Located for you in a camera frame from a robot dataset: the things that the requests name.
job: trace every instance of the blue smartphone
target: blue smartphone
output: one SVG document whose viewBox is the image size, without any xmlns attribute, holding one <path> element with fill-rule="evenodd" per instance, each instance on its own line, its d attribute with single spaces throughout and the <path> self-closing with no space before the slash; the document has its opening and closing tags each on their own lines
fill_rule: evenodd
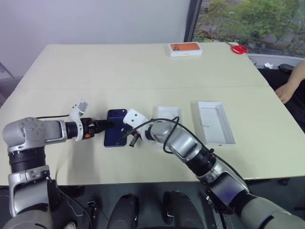
<svg viewBox="0 0 305 229">
<path fill-rule="evenodd" d="M 126 109 L 116 109 L 109 110 L 107 113 L 107 120 L 115 123 L 115 127 L 106 129 L 105 138 L 104 138 L 104 146 L 105 147 L 118 147 L 125 146 L 127 143 L 127 138 L 124 138 L 120 144 L 116 144 L 118 140 L 123 136 L 122 129 L 125 127 L 123 123 L 123 119 L 127 114 Z"/>
</svg>

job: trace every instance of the small white object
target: small white object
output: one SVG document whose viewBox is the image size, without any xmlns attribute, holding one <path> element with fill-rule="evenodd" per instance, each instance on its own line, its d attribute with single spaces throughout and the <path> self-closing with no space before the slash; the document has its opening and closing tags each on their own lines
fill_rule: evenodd
<svg viewBox="0 0 305 229">
<path fill-rule="evenodd" d="M 69 115 L 70 119 L 76 123 L 77 126 L 77 136 L 74 139 L 76 142 L 81 141 L 83 137 L 83 126 L 81 123 L 81 116 L 85 113 L 88 104 L 80 100 L 77 104 L 72 107 L 72 111 Z"/>
<path fill-rule="evenodd" d="M 132 128 L 135 128 L 147 121 L 148 121 L 148 118 L 146 116 L 142 115 L 140 112 L 137 112 L 134 109 L 130 109 L 123 119 L 123 122 L 125 124 L 130 125 Z M 147 140 L 147 138 L 145 136 L 145 127 L 146 127 L 146 125 L 137 129 L 137 131 L 140 133 L 143 141 Z"/>
<path fill-rule="evenodd" d="M 273 69 L 273 64 L 272 63 L 264 63 L 265 68 Z"/>
<path fill-rule="evenodd" d="M 205 142 L 212 145 L 234 145 L 235 139 L 223 104 L 199 102 L 198 106 Z"/>
<path fill-rule="evenodd" d="M 168 49 L 171 57 L 200 56 L 203 53 L 198 42 L 170 43 Z"/>
<path fill-rule="evenodd" d="M 179 123 L 182 123 L 181 109 L 177 106 L 155 106 L 152 110 L 153 118 L 173 119 L 179 116 Z"/>
</svg>

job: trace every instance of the white wall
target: white wall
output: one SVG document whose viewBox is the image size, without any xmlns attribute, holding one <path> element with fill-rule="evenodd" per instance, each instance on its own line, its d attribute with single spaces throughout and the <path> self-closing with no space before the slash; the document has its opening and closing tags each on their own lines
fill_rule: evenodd
<svg viewBox="0 0 305 229">
<path fill-rule="evenodd" d="M 23 76 L 50 43 L 183 42 L 189 0 L 0 0 L 0 63 Z"/>
</svg>

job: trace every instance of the window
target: window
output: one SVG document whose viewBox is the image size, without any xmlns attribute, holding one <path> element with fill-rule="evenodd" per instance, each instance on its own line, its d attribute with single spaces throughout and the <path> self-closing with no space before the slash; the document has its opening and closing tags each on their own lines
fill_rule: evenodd
<svg viewBox="0 0 305 229">
<path fill-rule="evenodd" d="M 203 0 L 193 41 L 236 41 L 251 53 L 305 57 L 305 0 Z"/>
</svg>

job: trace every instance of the hand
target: hand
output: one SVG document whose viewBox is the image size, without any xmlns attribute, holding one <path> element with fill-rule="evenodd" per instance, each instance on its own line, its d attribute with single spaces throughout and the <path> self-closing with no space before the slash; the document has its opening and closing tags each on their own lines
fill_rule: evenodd
<svg viewBox="0 0 305 229">
<path fill-rule="evenodd" d="M 287 103 L 299 85 L 295 82 L 287 82 L 275 90 L 276 95 L 285 104 Z"/>
</svg>

